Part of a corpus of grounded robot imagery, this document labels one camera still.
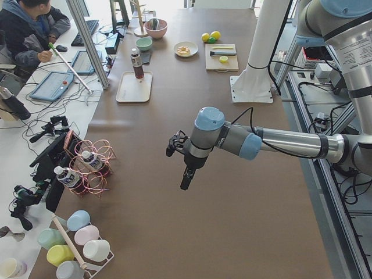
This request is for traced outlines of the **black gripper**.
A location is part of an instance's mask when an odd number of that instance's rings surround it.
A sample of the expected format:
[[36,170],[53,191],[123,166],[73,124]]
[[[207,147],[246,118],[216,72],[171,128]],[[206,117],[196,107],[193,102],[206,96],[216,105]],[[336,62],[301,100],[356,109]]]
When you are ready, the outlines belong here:
[[186,168],[184,170],[183,179],[180,184],[182,190],[187,190],[195,174],[195,170],[200,169],[206,163],[207,157],[198,158],[190,153],[185,153],[184,162]]

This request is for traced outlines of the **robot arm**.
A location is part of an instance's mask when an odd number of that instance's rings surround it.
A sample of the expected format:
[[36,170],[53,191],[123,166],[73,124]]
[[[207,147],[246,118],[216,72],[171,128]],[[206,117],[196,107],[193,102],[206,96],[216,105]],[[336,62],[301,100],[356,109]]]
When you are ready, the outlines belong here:
[[248,160],[261,149],[325,158],[371,174],[371,2],[310,1],[298,18],[296,38],[301,45],[326,44],[335,49],[361,133],[324,135],[242,126],[226,121],[217,108],[205,107],[183,143],[186,168],[181,189],[189,187],[215,147]]

